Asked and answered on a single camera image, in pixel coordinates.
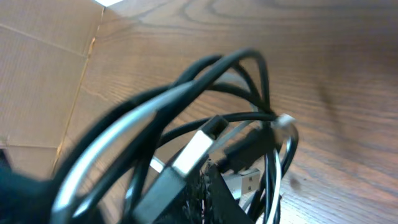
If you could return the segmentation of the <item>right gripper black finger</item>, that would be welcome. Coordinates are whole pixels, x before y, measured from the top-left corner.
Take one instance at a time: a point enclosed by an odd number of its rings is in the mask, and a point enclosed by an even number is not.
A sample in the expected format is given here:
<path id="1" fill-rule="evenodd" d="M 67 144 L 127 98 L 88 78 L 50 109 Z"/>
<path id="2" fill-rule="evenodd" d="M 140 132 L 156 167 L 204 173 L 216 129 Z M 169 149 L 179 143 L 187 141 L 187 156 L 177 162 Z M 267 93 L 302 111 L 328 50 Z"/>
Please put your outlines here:
<path id="1" fill-rule="evenodd" d="M 174 223 L 177 224 L 252 222 L 212 162 L 195 166 L 174 201 Z"/>

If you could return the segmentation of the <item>cardboard box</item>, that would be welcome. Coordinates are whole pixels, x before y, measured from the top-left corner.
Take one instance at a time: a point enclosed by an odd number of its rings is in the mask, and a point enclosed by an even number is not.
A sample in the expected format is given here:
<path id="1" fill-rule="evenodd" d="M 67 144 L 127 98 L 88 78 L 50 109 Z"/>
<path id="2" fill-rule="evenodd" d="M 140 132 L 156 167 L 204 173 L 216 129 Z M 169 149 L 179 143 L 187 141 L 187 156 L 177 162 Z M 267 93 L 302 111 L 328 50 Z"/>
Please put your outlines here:
<path id="1" fill-rule="evenodd" d="M 1 0 L 1 148 L 13 169 L 50 176 L 103 7 Z"/>

